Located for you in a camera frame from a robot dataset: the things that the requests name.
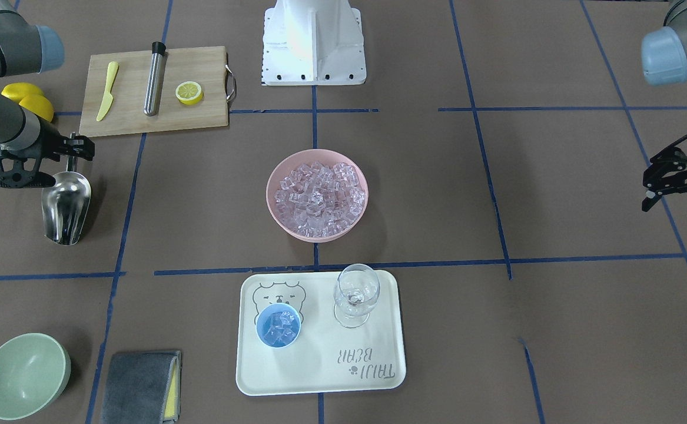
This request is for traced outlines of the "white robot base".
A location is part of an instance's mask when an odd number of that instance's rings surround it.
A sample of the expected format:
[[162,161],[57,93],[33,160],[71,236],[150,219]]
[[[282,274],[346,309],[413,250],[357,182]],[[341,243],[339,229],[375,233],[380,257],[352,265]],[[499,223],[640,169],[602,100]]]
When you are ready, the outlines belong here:
[[359,9],[348,1],[278,1],[264,12],[261,83],[343,86],[367,81]]

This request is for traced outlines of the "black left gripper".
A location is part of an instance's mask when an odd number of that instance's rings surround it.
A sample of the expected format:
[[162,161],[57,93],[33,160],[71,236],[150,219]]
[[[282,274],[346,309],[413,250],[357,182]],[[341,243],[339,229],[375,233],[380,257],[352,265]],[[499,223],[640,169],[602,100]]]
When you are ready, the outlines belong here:
[[646,188],[641,210],[652,209],[663,196],[687,193],[687,155],[678,147],[666,147],[650,159],[643,173]]

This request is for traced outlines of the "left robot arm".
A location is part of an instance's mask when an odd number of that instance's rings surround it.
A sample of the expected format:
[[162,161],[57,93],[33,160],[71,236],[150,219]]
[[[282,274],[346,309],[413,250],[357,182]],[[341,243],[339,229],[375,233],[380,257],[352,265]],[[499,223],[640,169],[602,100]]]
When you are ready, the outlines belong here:
[[[641,45],[645,80],[653,86],[687,81],[687,1],[672,1],[663,26],[648,33]],[[664,196],[687,193],[687,155],[679,148],[687,134],[650,158],[643,173],[646,189],[641,209],[652,209]]]

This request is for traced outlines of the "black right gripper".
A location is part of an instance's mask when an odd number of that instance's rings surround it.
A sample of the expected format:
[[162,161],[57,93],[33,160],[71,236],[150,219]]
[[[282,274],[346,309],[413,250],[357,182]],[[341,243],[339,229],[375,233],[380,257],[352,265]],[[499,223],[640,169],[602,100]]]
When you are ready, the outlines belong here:
[[39,130],[25,148],[0,147],[1,188],[44,188],[55,185],[52,175],[40,171],[45,159],[60,161],[61,156],[93,161],[95,143],[77,132],[68,137],[50,122],[40,121]]

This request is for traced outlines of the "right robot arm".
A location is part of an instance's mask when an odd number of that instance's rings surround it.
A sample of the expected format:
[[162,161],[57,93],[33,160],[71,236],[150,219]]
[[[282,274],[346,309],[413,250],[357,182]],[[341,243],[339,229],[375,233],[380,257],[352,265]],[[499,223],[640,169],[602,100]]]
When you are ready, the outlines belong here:
[[[55,30],[29,24],[9,2],[0,1],[0,78],[52,71],[63,63],[64,45]],[[55,185],[40,166],[61,156],[92,161],[95,143],[82,135],[61,135],[50,119],[0,93],[0,187]]]

